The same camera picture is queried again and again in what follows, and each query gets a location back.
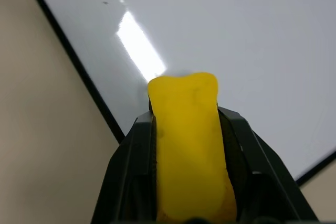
black plastic holder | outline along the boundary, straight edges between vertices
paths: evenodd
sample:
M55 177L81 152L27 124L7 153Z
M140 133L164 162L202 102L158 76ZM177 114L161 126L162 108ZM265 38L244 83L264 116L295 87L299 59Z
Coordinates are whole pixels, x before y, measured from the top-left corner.
M237 222L318 221L280 157L239 113L218 107ZM112 156L91 223L155 221L156 122L139 116Z

yellow rubber piece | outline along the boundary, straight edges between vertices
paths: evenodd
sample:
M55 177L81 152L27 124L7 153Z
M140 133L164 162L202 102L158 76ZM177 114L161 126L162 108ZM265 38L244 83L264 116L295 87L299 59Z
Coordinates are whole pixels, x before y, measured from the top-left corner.
M156 117L157 220L235 221L216 77L162 76L149 82L148 94Z

beige wall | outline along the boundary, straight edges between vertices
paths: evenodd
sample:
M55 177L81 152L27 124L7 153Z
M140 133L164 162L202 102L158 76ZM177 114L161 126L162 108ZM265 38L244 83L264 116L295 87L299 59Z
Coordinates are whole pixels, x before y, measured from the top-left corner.
M117 142L35 0L0 0L0 223L89 223Z
M320 221L336 221L336 161L302 187Z

black border line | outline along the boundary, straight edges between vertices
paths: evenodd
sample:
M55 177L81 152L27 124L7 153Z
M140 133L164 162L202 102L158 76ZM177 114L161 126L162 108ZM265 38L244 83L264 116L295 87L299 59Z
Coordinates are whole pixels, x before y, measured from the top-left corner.
M320 161L316 166L314 166L312 169L303 174L299 179L297 179L296 183L298 184L298 186L304 185L306 182L312 179L317 173L322 171L326 166L328 166L331 162L333 162L335 159L336 159L336 151L331 153L325 159Z
M61 44L63 45L65 51L67 52L73 66L77 70L79 76L81 77L82 81L84 82L87 90L89 91L91 97L93 98L94 102L96 103L100 113L104 117L107 125L111 129L113 135L117 139L118 143L120 144L121 141L125 138L122 130L120 129L117 121L113 117L111 111L107 107L106 103L104 102L103 98L101 97L100 93L98 92L96 86L93 84L90 76L86 72L84 66L80 62L75 50L71 46L67 36L62 31L61 27L59 26L58 22L56 21L54 15L52 14L51 10L49 9L47 3L44 0L36 0L39 6L41 7L42 11L46 15L49 23L51 24L54 32L56 33L58 39L60 40Z

dark spot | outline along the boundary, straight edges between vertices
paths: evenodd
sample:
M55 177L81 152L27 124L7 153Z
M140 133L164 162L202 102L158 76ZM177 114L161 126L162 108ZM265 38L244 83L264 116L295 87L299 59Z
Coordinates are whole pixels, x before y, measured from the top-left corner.
M162 138L164 136L164 130L163 129L158 129L156 138Z

